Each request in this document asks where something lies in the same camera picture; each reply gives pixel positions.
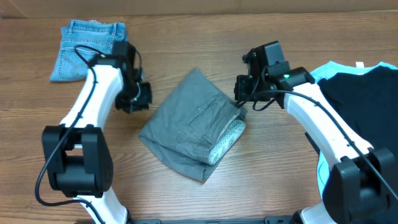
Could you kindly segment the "grey cotton shorts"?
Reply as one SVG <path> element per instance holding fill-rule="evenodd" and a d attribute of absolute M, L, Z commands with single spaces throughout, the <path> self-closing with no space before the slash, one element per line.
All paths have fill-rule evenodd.
<path fill-rule="evenodd" d="M 243 134 L 246 114 L 194 69 L 146 122 L 139 138 L 169 168 L 204 182 Z"/>

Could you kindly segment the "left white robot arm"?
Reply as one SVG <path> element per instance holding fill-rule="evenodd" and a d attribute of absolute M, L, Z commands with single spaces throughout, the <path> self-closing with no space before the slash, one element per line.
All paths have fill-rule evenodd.
<path fill-rule="evenodd" d="M 96 55 L 88 66 L 70 112 L 42 133 L 45 164 L 37 183 L 47 175 L 51 188 L 67 197 L 64 203 L 82 204 L 94 223 L 132 223 L 111 186 L 113 160 L 103 129 L 112 106 L 126 113 L 148 109 L 150 83 L 134 68 L 134 57 Z"/>

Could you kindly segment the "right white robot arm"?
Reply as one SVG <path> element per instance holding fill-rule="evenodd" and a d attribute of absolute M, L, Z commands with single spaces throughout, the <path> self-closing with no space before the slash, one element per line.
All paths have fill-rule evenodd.
<path fill-rule="evenodd" d="M 328 104 L 306 69 L 239 75 L 236 104 L 276 100 L 307 131 L 327 161 L 329 178 L 320 203 L 297 211 L 292 223 L 361 223 L 397 208 L 397 162 L 373 149 Z"/>

